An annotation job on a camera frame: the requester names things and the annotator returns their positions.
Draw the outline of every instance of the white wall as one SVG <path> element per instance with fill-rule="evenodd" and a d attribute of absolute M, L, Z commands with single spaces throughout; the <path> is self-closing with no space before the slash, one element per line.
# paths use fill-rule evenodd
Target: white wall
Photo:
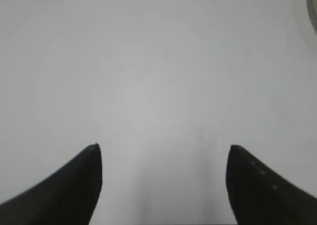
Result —
<path fill-rule="evenodd" d="M 0 201 L 95 142 L 91 225 L 234 223 L 233 143 L 317 195 L 316 62 L 305 0 L 0 0 Z"/>

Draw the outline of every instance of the white backdrop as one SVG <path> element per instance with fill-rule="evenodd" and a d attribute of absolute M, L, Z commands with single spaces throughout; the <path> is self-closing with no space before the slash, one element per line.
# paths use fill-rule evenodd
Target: white backdrop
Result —
<path fill-rule="evenodd" d="M 91 225 L 235 223 L 241 144 L 317 195 L 305 0 L 0 0 L 0 201 L 89 144 Z"/>

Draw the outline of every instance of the black pointed tip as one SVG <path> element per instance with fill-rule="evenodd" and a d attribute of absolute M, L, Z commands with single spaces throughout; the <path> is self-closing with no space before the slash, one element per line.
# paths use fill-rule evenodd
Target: black pointed tip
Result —
<path fill-rule="evenodd" d="M 317 224 L 317 200 L 240 145 L 231 145 L 226 187 L 238 224 Z"/>

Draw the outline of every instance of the white surface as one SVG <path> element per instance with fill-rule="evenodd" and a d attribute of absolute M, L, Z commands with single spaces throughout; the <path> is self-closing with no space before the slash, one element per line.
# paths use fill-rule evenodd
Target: white surface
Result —
<path fill-rule="evenodd" d="M 0 0 L 0 200 L 98 142 L 91 225 L 234 223 L 241 144 L 317 195 L 305 0 Z"/>

